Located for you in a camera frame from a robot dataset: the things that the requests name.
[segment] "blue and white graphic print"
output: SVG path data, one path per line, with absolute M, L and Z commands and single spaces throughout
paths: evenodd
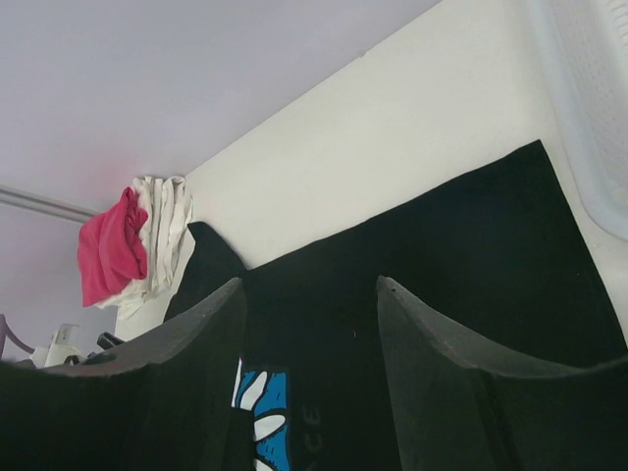
M 288 458 L 288 377 L 284 373 L 241 371 L 232 407 L 253 412 L 256 471 L 290 471 Z

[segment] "wall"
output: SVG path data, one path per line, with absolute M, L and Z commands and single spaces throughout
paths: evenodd
M 186 174 L 438 0 L 0 2 L 0 183 L 91 210 Z
M 628 332 L 628 244 L 578 199 L 523 0 L 444 0 L 190 173 L 194 219 L 255 267 L 538 138 Z M 117 332 L 161 323 L 171 294 Z
M 97 348 L 99 334 L 113 332 L 115 311 L 83 309 L 76 264 L 79 225 L 0 205 L 0 312 L 15 334 L 35 347 L 50 343 L 62 323 L 81 325 L 77 346 Z M 26 358 L 9 340 L 3 359 Z

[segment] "red folded cloth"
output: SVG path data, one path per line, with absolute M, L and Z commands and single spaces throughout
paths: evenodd
M 137 233 L 147 219 L 127 188 L 118 204 L 80 228 L 77 259 L 84 307 L 118 294 L 131 280 L 146 278 L 146 250 Z

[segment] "laundry basket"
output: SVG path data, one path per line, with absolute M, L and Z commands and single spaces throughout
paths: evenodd
M 589 215 L 628 240 L 628 0 L 527 0 Z

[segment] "white towel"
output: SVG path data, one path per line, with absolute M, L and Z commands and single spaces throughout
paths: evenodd
M 120 293 L 97 304 L 119 306 L 118 317 L 128 319 L 143 303 L 167 290 L 173 283 L 183 246 L 183 234 L 191 220 L 191 198 L 185 194 L 185 179 L 163 181 L 145 177 L 133 180 L 137 205 L 148 213 L 138 236 L 146 249 L 148 275 L 133 280 Z

